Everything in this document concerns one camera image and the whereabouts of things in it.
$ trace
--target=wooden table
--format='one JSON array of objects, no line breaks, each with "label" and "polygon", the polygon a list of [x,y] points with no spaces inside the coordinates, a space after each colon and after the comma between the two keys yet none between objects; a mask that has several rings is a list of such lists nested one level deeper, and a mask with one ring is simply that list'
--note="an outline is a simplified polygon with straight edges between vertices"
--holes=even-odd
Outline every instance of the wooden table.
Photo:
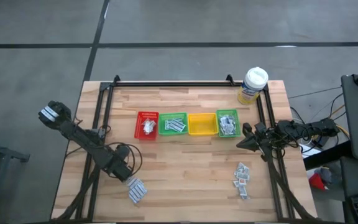
[{"label": "wooden table", "polygon": [[[91,128],[100,82],[85,82],[78,103],[80,126]],[[283,81],[269,81],[276,120],[291,119]],[[249,222],[275,221],[272,191],[267,164],[259,152],[238,149],[243,139],[219,136],[157,136],[155,141],[134,138],[138,111],[159,113],[214,113],[235,108],[240,123],[252,126],[259,122],[256,103],[244,106],[237,101],[238,87],[123,87],[114,88],[110,110],[111,132],[106,143],[125,142],[136,145],[144,164],[136,177],[144,181],[147,195],[138,204],[128,197],[128,189],[104,172],[99,180],[94,221],[109,222]],[[264,113],[269,123],[262,96]],[[68,151],[77,148],[71,142]],[[299,149],[286,148],[284,157],[290,188],[301,204],[316,216],[303,159]],[[86,153],[70,155],[64,163],[52,217],[59,216],[78,193]],[[232,181],[239,162],[250,168],[248,200],[241,200]],[[287,214],[280,192],[282,208]],[[85,200],[84,216],[89,197]]]}]

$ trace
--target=yellow label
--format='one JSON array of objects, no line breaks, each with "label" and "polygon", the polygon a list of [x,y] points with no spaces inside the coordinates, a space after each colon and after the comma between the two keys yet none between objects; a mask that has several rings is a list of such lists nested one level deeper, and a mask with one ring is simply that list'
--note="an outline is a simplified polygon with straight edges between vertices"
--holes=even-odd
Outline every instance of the yellow label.
[{"label": "yellow label", "polygon": [[243,91],[243,88],[240,87],[239,91],[237,92],[237,99],[239,100],[240,103],[242,103],[244,105],[253,103],[260,94],[260,92],[256,92],[255,95],[252,98],[250,98],[249,95],[247,95],[247,97],[246,97],[242,91]]}]

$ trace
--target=wipes container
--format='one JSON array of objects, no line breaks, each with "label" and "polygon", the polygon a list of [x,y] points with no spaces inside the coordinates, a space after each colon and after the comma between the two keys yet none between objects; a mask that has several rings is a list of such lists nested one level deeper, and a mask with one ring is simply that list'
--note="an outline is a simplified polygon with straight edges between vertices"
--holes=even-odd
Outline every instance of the wipes container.
[{"label": "wipes container", "polygon": [[237,99],[242,104],[253,103],[259,96],[259,93],[265,87],[269,76],[267,72],[259,67],[251,68],[242,81],[237,94]]}]

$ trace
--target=black cable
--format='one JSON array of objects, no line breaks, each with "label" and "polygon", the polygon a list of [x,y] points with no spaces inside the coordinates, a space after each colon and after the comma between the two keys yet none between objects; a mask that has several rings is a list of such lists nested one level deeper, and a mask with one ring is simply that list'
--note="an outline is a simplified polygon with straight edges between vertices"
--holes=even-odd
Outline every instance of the black cable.
[{"label": "black cable", "polygon": [[335,146],[337,146],[338,144],[339,144],[339,136],[336,135],[336,144],[335,144]]},{"label": "black cable", "polygon": [[291,146],[291,147],[297,147],[297,146],[291,145],[291,142],[285,139],[286,136],[285,136],[285,137],[280,136],[279,134],[277,134],[277,133],[275,133],[275,132],[272,132],[272,134],[275,134],[275,135],[277,135],[277,136],[280,138],[278,141],[271,142],[274,147],[280,148],[281,146],[276,146],[276,145],[274,145],[276,142],[280,142],[280,141],[283,141],[285,144],[287,144],[287,145],[289,145],[289,146]]},{"label": "black cable", "polygon": [[303,139],[304,141],[310,141],[311,136],[310,136],[309,130],[308,130],[307,128],[303,127],[303,126],[300,126],[300,127],[302,127],[302,128],[305,129],[305,130],[302,131],[302,139]]},{"label": "black cable", "polygon": [[306,153],[306,152],[309,152],[309,151],[311,151],[312,149],[314,149],[314,148],[320,143],[321,139],[323,138],[323,131],[322,131],[321,129],[319,129],[319,128],[316,128],[316,129],[320,130],[320,132],[321,132],[320,138],[318,139],[317,144],[315,144],[315,145],[312,146],[310,149],[308,149],[308,150],[306,150],[306,151],[304,151],[304,152],[302,152],[302,153]]},{"label": "black cable", "polygon": [[290,106],[290,108],[291,108],[291,110],[293,110],[293,111],[296,113],[296,115],[298,115],[298,117],[299,117],[299,119],[302,121],[302,123],[303,123],[303,124],[306,124],[305,121],[302,119],[302,117],[299,115],[299,113],[296,111],[296,109],[293,108],[292,106]]},{"label": "black cable", "polygon": [[287,134],[288,136],[290,136],[290,137],[291,137],[291,140],[295,142],[295,146],[293,146],[293,145],[291,145],[291,144],[288,144],[288,145],[291,146],[291,147],[299,147],[299,143],[298,143],[298,141],[296,140],[296,138],[294,138],[292,135],[290,135],[290,134],[287,132],[287,127],[289,127],[289,125],[286,125],[286,126],[284,127],[285,134]]},{"label": "black cable", "polygon": [[344,116],[346,114],[346,111],[343,112],[343,114],[339,115],[337,118],[334,118],[333,120],[335,121],[336,119],[340,118],[341,116]]},{"label": "black cable", "polygon": [[79,147],[79,148],[76,148],[76,149],[72,150],[71,152],[67,153],[65,157],[67,158],[70,154],[72,154],[72,153],[74,153],[74,152],[76,152],[76,151],[78,151],[80,149],[82,149],[82,147]]},{"label": "black cable", "polygon": [[[129,150],[130,150],[131,153],[132,153],[132,158],[133,158],[133,165],[132,165],[133,167],[131,167],[131,170],[132,170],[131,176],[135,175],[135,174],[140,170],[140,168],[141,168],[142,165],[143,165],[143,156],[142,156],[142,153],[140,152],[140,150],[139,150],[136,146],[134,146],[134,145],[132,145],[132,144],[126,144],[126,143],[123,143],[123,142],[112,142],[112,143],[109,143],[109,144],[105,145],[105,147],[106,147],[106,146],[111,146],[111,145],[113,145],[113,144],[121,144],[121,145],[123,145],[123,146],[128,146]],[[135,172],[133,172],[133,170],[135,169],[135,164],[136,164],[136,162],[135,162],[135,155],[134,155],[134,152],[133,152],[133,150],[131,149],[131,147],[133,147],[134,149],[136,149],[136,151],[139,153],[139,157],[140,157],[140,165],[139,165],[139,167],[137,168],[137,170],[136,170]]]},{"label": "black cable", "polygon": [[106,126],[106,134],[109,133],[110,131],[111,131],[110,125],[107,125],[107,126]]},{"label": "black cable", "polygon": [[292,99],[292,98],[296,98],[296,97],[300,97],[300,96],[308,96],[308,95],[312,95],[312,94],[315,94],[315,93],[321,93],[321,92],[329,91],[329,90],[336,90],[338,88],[342,88],[342,87],[339,86],[339,87],[329,88],[329,89],[326,89],[326,90],[320,90],[320,91],[316,91],[316,92],[312,92],[312,93],[306,93],[306,94],[297,95],[297,96],[290,96],[290,97],[288,97],[288,99]]},{"label": "black cable", "polygon": [[340,96],[342,96],[343,93],[339,94],[337,97],[335,97],[335,99],[333,100],[333,103],[331,103],[331,109],[329,110],[329,116],[328,118],[330,118],[333,115],[333,107],[334,107],[334,102],[336,99],[338,99]]},{"label": "black cable", "polygon": [[282,155],[282,157],[284,158],[284,156],[285,156],[285,149],[282,148],[281,150],[284,151],[284,152],[283,152],[283,155]]}]

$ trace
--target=white lid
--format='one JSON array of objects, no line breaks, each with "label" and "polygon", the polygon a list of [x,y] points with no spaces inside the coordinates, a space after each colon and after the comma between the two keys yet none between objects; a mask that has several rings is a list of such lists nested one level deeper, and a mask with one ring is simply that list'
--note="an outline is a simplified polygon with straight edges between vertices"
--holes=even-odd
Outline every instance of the white lid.
[{"label": "white lid", "polygon": [[248,87],[261,90],[265,87],[267,80],[269,80],[267,72],[259,67],[255,67],[248,70],[244,81]]}]

